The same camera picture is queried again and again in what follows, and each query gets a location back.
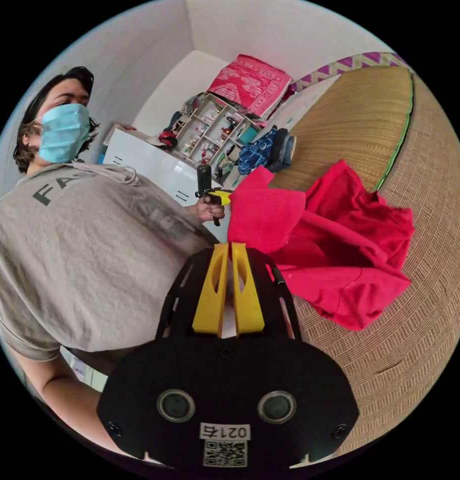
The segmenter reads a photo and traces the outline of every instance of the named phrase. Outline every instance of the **gray t-shirt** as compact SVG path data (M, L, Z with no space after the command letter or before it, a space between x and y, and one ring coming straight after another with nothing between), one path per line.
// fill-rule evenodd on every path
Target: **gray t-shirt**
M21 355L55 358L154 339L185 260L215 243L145 177L52 165L0 200L0 331Z

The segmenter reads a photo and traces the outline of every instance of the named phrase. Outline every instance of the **number label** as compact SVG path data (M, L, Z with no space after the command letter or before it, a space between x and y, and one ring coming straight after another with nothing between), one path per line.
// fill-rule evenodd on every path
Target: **number label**
M217 423L200 424L201 440L220 440L227 442L250 440L250 426L220 425Z

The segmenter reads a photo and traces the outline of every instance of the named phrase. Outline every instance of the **camera lens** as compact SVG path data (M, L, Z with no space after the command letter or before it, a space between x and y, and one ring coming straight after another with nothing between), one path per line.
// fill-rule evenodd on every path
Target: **camera lens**
M295 399L285 391L267 393L258 403L258 414L271 424L286 422L293 416L295 409Z
M195 413L195 402L182 390L164 391L157 402L158 411L170 422L186 422Z
M281 395L273 396L266 400L263 410L268 418L280 420L290 411L291 404L289 400Z

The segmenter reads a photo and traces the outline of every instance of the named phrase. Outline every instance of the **black handle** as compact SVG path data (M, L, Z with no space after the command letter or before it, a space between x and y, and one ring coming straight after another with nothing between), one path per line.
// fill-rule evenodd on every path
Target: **black handle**
M196 168L196 178L198 180L198 191L204 192L211 189L211 166L207 163L199 165ZM210 203L215 205L221 205L221 197L215 195L210 196ZM216 227L220 226L220 220L213 217L213 223Z

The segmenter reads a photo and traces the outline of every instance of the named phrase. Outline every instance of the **qr code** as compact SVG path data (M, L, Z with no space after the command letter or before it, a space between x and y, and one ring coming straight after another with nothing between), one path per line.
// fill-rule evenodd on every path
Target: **qr code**
M246 441L205 441L204 467L246 467Z

